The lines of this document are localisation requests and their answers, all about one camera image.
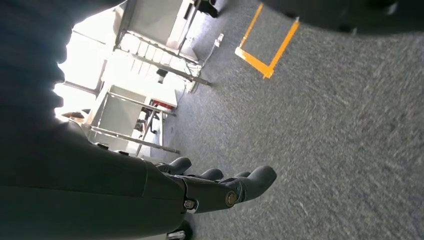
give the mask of metal rack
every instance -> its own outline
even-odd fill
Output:
[[[130,142],[134,142],[134,143],[139,144],[137,151],[135,153],[136,156],[139,155],[142,145],[152,147],[152,148],[155,148],[155,149],[161,149],[161,150],[168,151],[168,152],[171,152],[171,153],[176,153],[176,154],[180,153],[180,151],[177,150],[177,149],[164,146],[164,131],[163,131],[163,129],[164,129],[164,115],[170,115],[170,116],[176,117],[175,113],[173,113],[171,111],[159,109],[157,107],[145,104],[143,102],[139,102],[139,101],[136,101],[134,99],[131,99],[131,98],[110,92],[109,89],[106,89],[106,90],[104,89],[104,92],[101,95],[104,97],[104,99],[102,99],[102,101],[101,101],[102,102],[101,106],[97,110],[90,112],[90,114],[88,116],[88,121],[86,121],[85,124],[84,124],[84,126],[86,128],[88,128],[89,131],[97,133],[97,134],[103,134],[103,135],[107,135],[109,137],[122,139],[122,140],[126,140],[126,141],[130,141]],[[107,130],[107,129],[98,127],[98,126],[100,126],[100,122],[102,121],[103,112],[104,112],[106,104],[108,102],[108,98],[116,98],[116,99],[119,99],[121,101],[127,101],[127,102],[130,102],[130,103],[142,106],[143,108],[152,110],[152,114],[148,119],[147,125],[145,126],[146,130],[143,131],[143,134],[140,137],[140,139],[139,138],[133,138],[133,137],[125,135],[125,134],[121,134],[121,133],[118,133],[118,132],[114,132],[114,131],[111,131],[111,130]],[[159,144],[155,144],[155,143],[152,143],[152,142],[145,141],[145,138],[146,138],[146,135],[147,135],[147,132],[148,132],[147,129],[152,124],[154,115],[156,113],[158,113],[158,116],[159,116]],[[95,115],[98,115],[98,114],[100,114],[99,121],[97,123],[93,123],[93,119],[95,118]]]

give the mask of caster wheel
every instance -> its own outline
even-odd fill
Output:
[[[193,238],[193,229],[190,223],[184,220],[175,231],[168,233],[167,240],[178,239],[178,240],[191,240]]]

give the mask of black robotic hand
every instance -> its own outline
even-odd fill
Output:
[[[188,213],[205,213],[228,209],[235,204],[262,195],[277,178],[270,166],[261,166],[252,173],[241,172],[221,180],[222,171],[211,168],[200,175],[182,174],[191,167],[187,157],[180,157],[170,164],[159,163],[156,167],[170,178],[183,181],[185,187],[184,207]]]

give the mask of yellow tape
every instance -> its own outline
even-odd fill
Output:
[[[264,7],[264,4],[263,4],[263,3],[261,3],[261,4],[259,5],[258,9],[256,10],[256,13],[255,13],[255,14],[254,14],[254,16],[253,16],[253,19],[252,19],[252,21],[250,22],[249,27],[247,28],[246,34],[244,35],[243,39],[241,40],[240,45],[238,46],[239,48],[241,48],[241,47],[243,46],[243,44],[245,44],[246,40],[248,39],[248,36],[249,36],[249,34],[251,33],[251,31],[252,31],[253,25],[255,25],[255,22],[256,22],[256,20],[258,19],[259,14],[261,13],[261,11],[262,11],[262,8],[263,8],[263,7]]]
[[[287,36],[285,36],[284,41],[281,43],[278,51],[276,52],[274,58],[272,59],[271,63],[269,65],[266,65],[265,63],[261,62],[256,57],[252,56],[250,53],[244,51],[242,49],[242,46],[245,44],[246,40],[248,39],[249,34],[252,31],[253,26],[255,25],[256,20],[259,17],[259,14],[262,11],[262,8],[264,7],[263,4],[259,5],[259,8],[256,10],[256,13],[250,22],[249,27],[247,28],[246,34],[244,34],[243,39],[241,40],[240,45],[235,49],[235,54],[245,60],[248,64],[250,64],[252,67],[257,69],[259,72],[263,74],[263,78],[271,78],[271,76],[274,73],[274,68],[277,65],[278,61],[280,60],[281,56],[284,53],[284,50],[286,50],[287,46],[289,45],[290,40],[295,35],[296,30],[299,27],[299,20],[296,19],[296,21],[291,25],[290,30],[287,33]]]

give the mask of power plug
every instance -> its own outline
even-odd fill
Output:
[[[219,35],[219,37],[217,39],[215,39],[215,46],[217,46],[219,48],[220,45],[221,45],[221,42],[223,41],[223,38],[224,38],[224,34],[221,33]]]

